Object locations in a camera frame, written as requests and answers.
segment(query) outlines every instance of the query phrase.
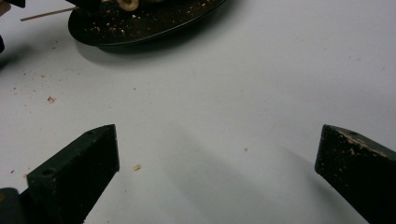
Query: food on plate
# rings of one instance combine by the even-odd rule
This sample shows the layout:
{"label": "food on plate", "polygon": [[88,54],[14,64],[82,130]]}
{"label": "food on plate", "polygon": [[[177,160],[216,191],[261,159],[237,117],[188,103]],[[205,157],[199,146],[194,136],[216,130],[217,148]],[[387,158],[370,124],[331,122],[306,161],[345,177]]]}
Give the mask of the food on plate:
{"label": "food on plate", "polygon": [[[117,3],[125,11],[135,11],[139,8],[141,0],[117,0]],[[160,3],[163,0],[145,0],[150,3]]]}

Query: white surface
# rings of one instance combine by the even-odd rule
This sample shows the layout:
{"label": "white surface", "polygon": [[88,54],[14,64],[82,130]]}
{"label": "white surface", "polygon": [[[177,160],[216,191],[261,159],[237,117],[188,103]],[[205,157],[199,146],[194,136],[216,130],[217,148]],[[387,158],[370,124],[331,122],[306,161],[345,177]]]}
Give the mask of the white surface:
{"label": "white surface", "polygon": [[70,7],[27,2],[0,18],[0,187],[115,123],[121,170],[86,223],[365,223],[314,163],[325,123],[396,148],[395,1],[229,0],[111,51],[69,13],[20,22]]}

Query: red speck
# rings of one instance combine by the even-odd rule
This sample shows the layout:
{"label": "red speck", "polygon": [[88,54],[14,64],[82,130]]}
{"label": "red speck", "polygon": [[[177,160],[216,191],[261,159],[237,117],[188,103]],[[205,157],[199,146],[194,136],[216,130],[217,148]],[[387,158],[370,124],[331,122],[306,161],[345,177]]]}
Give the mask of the red speck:
{"label": "red speck", "polygon": [[47,101],[48,101],[50,104],[53,104],[53,102],[55,102],[55,99],[53,99],[52,97],[49,97],[49,98],[47,99]]}

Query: debris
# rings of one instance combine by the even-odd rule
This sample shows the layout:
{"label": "debris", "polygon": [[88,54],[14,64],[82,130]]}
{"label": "debris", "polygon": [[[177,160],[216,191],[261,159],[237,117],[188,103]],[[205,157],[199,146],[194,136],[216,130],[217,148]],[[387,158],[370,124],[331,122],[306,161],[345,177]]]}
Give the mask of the debris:
{"label": "debris", "polygon": [[50,104],[53,104],[53,102],[55,102],[55,99],[52,98],[52,97],[49,97],[49,98],[47,99],[47,101],[48,101]]}
{"label": "debris", "polygon": [[139,165],[139,164],[137,164],[137,165],[134,166],[134,170],[135,170],[135,171],[138,171],[138,170],[140,170],[141,168],[142,168],[142,166]]}

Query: black plate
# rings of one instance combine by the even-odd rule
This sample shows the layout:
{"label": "black plate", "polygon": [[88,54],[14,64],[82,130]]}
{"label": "black plate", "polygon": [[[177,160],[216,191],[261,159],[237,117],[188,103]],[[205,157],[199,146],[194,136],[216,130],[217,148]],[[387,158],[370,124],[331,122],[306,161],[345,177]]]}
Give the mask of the black plate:
{"label": "black plate", "polygon": [[169,34],[198,21],[226,0],[164,0],[127,12],[115,2],[87,15],[73,11],[69,32],[79,42],[97,47],[131,45]]}

